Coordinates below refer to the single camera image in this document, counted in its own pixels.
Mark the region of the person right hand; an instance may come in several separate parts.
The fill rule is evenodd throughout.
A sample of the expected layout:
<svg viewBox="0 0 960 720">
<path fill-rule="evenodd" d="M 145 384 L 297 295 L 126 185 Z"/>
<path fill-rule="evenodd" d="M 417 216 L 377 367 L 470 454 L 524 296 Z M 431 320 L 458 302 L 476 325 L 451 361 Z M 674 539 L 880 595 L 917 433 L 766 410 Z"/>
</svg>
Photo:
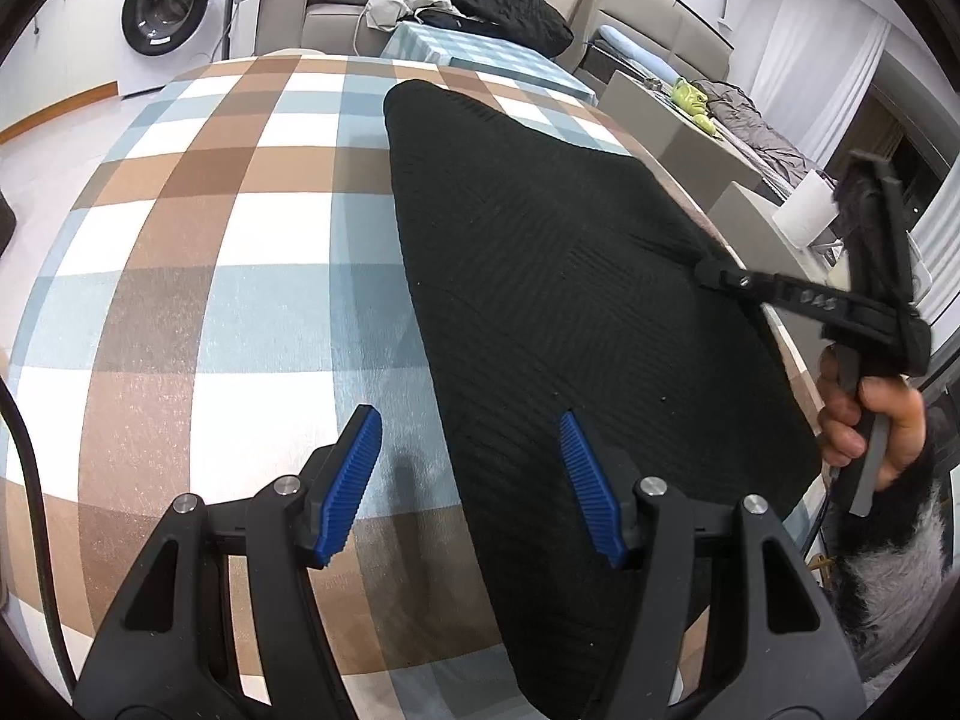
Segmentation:
<svg viewBox="0 0 960 720">
<path fill-rule="evenodd" d="M 882 493 L 890 488 L 918 460 L 926 445 L 926 408 L 921 394 L 903 377 L 864 377 L 859 394 L 844 392 L 831 346 L 822 353 L 815 385 L 823 400 L 823 408 L 818 411 L 818 444 L 822 460 L 832 468 L 844 468 L 866 453 L 867 440 L 857 430 L 862 410 L 889 418 L 889 444 L 877 472 L 875 490 Z"/>
</svg>

